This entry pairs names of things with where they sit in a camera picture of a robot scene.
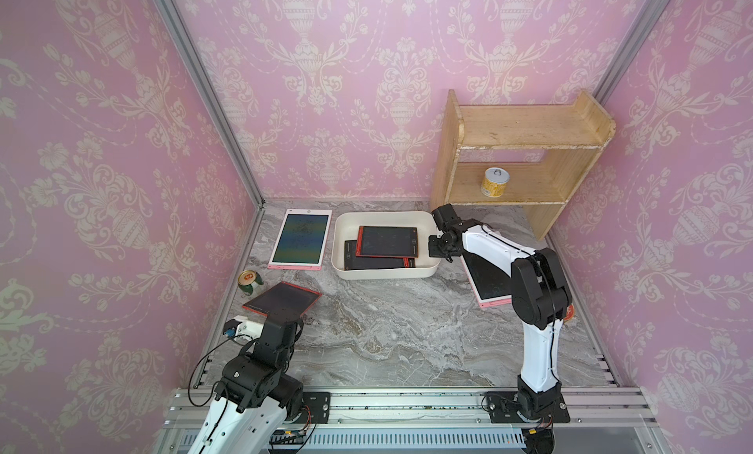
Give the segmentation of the pink writing tablet dark screen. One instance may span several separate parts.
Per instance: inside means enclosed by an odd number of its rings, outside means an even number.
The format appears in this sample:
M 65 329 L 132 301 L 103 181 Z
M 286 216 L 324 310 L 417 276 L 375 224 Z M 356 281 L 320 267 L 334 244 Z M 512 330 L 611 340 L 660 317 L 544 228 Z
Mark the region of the pink writing tablet dark screen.
M 511 277 L 507 273 L 473 253 L 464 253 L 462 264 L 480 308 L 512 303 Z

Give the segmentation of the red black newsmy tablet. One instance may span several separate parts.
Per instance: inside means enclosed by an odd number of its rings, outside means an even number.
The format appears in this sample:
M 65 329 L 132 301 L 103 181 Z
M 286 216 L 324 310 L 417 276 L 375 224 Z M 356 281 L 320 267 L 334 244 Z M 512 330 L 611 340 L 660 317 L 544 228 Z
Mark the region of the red black newsmy tablet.
M 366 258 L 418 258 L 417 228 L 406 226 L 361 226 L 356 255 Z
M 299 320 L 321 296 L 318 291 L 292 283 L 278 283 L 244 303 L 242 308 L 279 323 L 289 323 Z

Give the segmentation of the red black Newsmy tablet top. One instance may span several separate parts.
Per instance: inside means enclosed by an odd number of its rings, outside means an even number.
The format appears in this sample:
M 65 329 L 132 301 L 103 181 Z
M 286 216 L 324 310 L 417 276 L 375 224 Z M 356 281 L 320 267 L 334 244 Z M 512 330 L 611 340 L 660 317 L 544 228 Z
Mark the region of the red black Newsmy tablet top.
M 244 303 L 242 308 L 279 323 L 289 323 L 299 320 L 321 296 L 318 291 L 292 283 L 278 283 Z

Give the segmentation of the pink writing tablet rainbow screen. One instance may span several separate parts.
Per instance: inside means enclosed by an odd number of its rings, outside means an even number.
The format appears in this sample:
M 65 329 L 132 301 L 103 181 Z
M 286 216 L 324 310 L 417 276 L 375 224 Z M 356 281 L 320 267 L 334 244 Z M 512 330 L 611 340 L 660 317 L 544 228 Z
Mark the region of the pink writing tablet rainbow screen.
M 268 268 L 321 271 L 332 210 L 287 209 Z

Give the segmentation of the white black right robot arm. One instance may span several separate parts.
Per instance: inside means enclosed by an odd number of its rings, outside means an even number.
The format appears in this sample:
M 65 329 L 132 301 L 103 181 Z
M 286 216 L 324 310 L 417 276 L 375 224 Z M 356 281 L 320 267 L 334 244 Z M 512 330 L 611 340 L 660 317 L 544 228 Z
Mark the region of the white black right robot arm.
M 429 238 L 429 255 L 451 261 L 474 254 L 510 277 L 510 296 L 523 322 L 524 361 L 518 377 L 518 404 L 528 420 L 539 420 L 559 405 L 559 338 L 573 303 L 559 256 L 503 237 L 475 219 L 460 218 L 445 204 L 431 212 L 439 235 Z

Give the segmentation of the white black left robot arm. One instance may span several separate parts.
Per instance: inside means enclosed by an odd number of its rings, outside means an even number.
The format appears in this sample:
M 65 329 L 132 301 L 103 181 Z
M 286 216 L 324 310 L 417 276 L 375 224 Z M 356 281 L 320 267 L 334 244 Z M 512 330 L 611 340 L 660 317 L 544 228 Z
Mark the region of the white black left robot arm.
M 275 431 L 303 409 L 303 383 L 287 374 L 303 322 L 262 324 L 238 316 L 224 335 L 244 341 L 213 385 L 209 411 L 191 453 L 260 453 Z

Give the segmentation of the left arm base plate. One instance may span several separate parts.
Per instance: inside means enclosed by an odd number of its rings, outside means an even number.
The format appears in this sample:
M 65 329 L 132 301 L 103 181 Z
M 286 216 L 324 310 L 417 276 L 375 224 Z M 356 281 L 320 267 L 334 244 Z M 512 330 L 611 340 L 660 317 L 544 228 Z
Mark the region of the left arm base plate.
M 298 425 L 326 425 L 331 412 L 331 393 L 329 391 L 304 391 L 300 410 L 293 419 Z

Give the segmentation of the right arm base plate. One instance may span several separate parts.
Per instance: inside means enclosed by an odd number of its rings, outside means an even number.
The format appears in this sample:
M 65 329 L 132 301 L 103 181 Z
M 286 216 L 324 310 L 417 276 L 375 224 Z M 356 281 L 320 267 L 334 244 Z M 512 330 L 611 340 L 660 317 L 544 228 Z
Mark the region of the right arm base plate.
M 516 391 L 488 391 L 482 395 L 482 410 L 492 424 L 535 424 L 549 426 L 572 421 L 564 398 L 544 408 L 535 408 Z

